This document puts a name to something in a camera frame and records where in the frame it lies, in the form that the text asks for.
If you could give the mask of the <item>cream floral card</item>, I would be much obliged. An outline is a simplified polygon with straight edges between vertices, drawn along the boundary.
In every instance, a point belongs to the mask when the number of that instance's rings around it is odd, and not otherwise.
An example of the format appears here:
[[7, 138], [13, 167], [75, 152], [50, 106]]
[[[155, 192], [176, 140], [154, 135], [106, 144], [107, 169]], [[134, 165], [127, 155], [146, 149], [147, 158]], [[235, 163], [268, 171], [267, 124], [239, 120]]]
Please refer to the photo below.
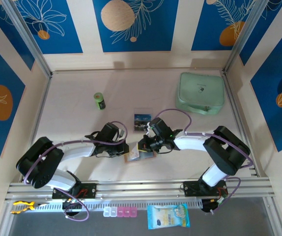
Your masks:
[[140, 152], [138, 150], [137, 143], [129, 143], [129, 152], [127, 153], [126, 157], [128, 161], [137, 160], [140, 158]]

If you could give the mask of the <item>tan leather card holder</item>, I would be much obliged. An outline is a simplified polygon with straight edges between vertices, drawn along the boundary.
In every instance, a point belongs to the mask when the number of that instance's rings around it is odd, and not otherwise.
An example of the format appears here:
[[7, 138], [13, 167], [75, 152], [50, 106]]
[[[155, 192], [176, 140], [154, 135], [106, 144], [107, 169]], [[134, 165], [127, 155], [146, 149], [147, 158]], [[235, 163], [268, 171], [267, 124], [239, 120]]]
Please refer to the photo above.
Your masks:
[[124, 155], [124, 160], [126, 163], [129, 163], [129, 162], [146, 160], [154, 157], [156, 157], [155, 152], [145, 152], [145, 151], [133, 149], [129, 153]]

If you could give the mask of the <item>dark printed card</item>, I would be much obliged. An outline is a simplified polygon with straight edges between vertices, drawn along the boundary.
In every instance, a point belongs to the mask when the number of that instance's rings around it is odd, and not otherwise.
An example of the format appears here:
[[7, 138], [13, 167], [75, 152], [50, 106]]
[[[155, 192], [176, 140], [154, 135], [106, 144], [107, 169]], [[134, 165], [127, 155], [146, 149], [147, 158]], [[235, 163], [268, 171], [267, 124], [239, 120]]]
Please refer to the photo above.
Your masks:
[[134, 131], [135, 132], [144, 132], [147, 130], [147, 123], [146, 120], [135, 120], [134, 121]]

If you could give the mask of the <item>green cylindrical battery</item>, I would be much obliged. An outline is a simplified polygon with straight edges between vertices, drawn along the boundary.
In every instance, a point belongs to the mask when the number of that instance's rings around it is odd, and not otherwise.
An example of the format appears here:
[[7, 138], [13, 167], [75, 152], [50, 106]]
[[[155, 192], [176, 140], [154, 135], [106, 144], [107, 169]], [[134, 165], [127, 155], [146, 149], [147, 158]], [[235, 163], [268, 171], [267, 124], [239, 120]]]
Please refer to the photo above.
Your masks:
[[102, 95], [102, 93], [97, 92], [94, 94], [94, 100], [96, 102], [96, 105], [98, 107], [99, 110], [103, 110], [106, 107], [106, 103], [104, 101], [104, 97]]

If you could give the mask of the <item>white and pink pill organizer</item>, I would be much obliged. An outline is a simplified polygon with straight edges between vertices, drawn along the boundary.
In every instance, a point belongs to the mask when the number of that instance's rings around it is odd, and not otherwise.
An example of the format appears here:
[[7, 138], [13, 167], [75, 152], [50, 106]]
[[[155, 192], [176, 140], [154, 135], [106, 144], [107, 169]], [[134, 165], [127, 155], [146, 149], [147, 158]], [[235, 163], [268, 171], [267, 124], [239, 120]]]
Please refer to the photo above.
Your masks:
[[137, 214], [136, 207], [106, 206], [103, 209], [104, 217], [136, 218]]

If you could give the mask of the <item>mint green zip pouch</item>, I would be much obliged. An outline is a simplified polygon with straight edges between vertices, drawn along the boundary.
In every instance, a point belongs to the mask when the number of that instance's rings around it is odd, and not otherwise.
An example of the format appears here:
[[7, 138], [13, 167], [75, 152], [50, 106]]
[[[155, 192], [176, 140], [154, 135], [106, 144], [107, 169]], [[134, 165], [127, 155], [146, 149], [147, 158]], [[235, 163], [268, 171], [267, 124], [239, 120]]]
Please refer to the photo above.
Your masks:
[[219, 76], [180, 74], [175, 104], [179, 110], [216, 115], [225, 103], [224, 81]]

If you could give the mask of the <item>black base electronics module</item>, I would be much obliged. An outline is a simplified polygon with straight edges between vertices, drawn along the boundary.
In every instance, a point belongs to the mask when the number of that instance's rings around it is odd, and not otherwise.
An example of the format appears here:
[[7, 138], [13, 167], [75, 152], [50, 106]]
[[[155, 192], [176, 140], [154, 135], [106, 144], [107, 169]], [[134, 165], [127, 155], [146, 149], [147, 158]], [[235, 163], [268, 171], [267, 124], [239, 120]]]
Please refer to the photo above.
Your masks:
[[62, 210], [68, 217], [74, 217], [80, 213], [82, 209], [82, 205], [78, 201], [72, 200], [71, 198], [62, 203]]
[[214, 215], [222, 207], [229, 197], [202, 199], [202, 211]]

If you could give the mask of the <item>blue wet wipes packet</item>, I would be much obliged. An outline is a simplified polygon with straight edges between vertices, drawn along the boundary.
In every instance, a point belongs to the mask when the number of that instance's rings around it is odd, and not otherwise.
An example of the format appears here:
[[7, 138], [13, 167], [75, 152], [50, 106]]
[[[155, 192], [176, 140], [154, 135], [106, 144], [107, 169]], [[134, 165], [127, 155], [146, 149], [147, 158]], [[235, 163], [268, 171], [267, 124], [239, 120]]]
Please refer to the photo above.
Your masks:
[[147, 226], [149, 230], [191, 226], [187, 204], [147, 207]]

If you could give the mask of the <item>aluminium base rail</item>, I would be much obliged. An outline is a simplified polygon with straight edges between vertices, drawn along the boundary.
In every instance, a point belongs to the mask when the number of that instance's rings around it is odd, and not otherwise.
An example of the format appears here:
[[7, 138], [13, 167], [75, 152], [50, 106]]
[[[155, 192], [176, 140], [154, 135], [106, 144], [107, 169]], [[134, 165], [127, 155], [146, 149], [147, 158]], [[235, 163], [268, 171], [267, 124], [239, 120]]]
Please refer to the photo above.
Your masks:
[[[180, 186], [181, 180], [146, 180], [146, 181], [95, 181], [95, 200], [169, 200], [185, 199]], [[6, 193], [6, 200], [27, 200], [52, 198], [52, 189], [44, 186], [35, 189], [23, 183], [11, 183]], [[235, 198], [274, 197], [275, 193], [268, 177], [242, 177], [241, 184], [233, 194]]]

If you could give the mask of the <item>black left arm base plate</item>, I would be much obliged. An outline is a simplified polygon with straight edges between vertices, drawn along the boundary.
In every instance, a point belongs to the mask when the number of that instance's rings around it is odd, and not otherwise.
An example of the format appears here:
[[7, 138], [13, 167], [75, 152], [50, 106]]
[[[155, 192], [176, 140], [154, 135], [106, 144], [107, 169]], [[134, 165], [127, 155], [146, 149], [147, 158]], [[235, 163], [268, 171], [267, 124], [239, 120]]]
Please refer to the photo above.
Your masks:
[[[76, 183], [69, 191], [73, 197], [78, 199], [94, 199], [96, 195], [96, 183]], [[69, 199], [70, 197], [56, 189], [52, 193], [52, 199]]]

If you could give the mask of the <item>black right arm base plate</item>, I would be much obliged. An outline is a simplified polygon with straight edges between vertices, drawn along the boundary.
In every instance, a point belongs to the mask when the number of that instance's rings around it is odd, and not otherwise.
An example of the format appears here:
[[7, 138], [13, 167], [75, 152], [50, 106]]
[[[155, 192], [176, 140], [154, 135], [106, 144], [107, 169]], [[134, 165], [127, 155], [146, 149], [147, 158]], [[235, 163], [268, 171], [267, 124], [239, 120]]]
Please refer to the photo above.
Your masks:
[[215, 186], [210, 187], [202, 181], [183, 182], [184, 194], [186, 197], [220, 197], [227, 196], [226, 182], [220, 180]]

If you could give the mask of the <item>aluminium table side rail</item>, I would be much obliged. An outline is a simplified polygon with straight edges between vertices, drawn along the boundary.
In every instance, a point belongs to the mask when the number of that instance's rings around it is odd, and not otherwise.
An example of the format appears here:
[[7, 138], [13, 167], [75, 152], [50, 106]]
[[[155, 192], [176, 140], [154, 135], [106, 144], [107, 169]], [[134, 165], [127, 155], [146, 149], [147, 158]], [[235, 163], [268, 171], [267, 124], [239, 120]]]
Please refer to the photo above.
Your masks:
[[233, 116], [234, 116], [234, 119], [235, 119], [235, 122], [236, 122], [236, 126], [237, 126], [237, 130], [238, 130], [238, 134], [240, 136], [240, 139], [250, 148], [250, 151], [251, 151], [250, 158], [253, 160], [254, 164], [251, 167], [248, 167], [248, 169], [250, 170], [250, 174], [251, 174], [252, 177], [260, 177], [261, 174], [258, 171], [256, 161], [253, 158], [252, 147], [251, 147], [251, 144], [249, 142], [248, 136], [247, 136], [245, 128], [244, 128], [244, 124], [243, 124], [242, 119], [241, 119], [241, 113], [240, 113], [239, 108], [237, 106], [237, 102], [236, 102], [236, 99], [234, 97], [231, 86], [229, 84], [228, 78], [223, 71], [221, 71], [221, 77], [224, 80], [227, 98], [229, 100], [229, 103], [230, 103], [230, 106], [231, 106], [231, 109], [232, 109], [232, 113], [233, 113]]
[[25, 138], [25, 145], [22, 147], [19, 159], [25, 155], [36, 140], [51, 80], [52, 76], [42, 80], [42, 82], [34, 79], [31, 82], [31, 87], [24, 91], [24, 105], [27, 104], [26, 108], [23, 108], [25, 112], [24, 121], [27, 124], [24, 130], [28, 131], [28, 137]]

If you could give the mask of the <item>yellow handled pliers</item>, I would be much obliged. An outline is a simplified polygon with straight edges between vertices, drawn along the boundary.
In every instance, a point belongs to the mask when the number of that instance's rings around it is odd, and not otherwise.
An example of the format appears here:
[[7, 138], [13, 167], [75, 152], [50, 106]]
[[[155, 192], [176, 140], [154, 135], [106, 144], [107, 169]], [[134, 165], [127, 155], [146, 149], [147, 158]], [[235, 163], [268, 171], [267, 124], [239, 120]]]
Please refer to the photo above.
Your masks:
[[20, 210], [12, 210], [11, 214], [20, 214], [22, 212], [28, 211], [28, 210], [36, 210], [37, 207], [43, 207], [48, 205], [48, 202], [27, 202], [27, 201], [15, 201], [12, 205], [15, 207], [21, 206], [22, 209]]

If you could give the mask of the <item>aluminium frame post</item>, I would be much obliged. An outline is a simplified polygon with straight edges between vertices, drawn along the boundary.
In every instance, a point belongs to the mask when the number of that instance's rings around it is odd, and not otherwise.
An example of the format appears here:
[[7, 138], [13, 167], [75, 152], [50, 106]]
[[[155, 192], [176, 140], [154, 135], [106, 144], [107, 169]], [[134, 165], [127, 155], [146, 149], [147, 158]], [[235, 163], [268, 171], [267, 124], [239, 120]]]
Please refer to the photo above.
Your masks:
[[253, 9], [251, 10], [243, 28], [240, 32], [232, 50], [229, 58], [223, 68], [223, 73], [228, 74], [229, 70], [232, 68], [234, 61], [239, 56], [240, 52], [244, 48], [246, 42], [248, 41], [252, 31], [254, 30], [262, 12], [264, 11], [269, 0], [256, 0]]
[[25, 23], [15, 3], [13, 2], [13, 0], [0, 0], [0, 1], [7, 15], [9, 16], [12, 23], [14, 24], [16, 30], [20, 34], [20, 37], [23, 39], [29, 51], [32, 53], [33, 57], [39, 64], [42, 72], [44, 73], [46, 78], [50, 80], [52, 77], [52, 71], [48, 66], [43, 56], [43, 53], [41, 52], [37, 42], [35, 41], [30, 29]]

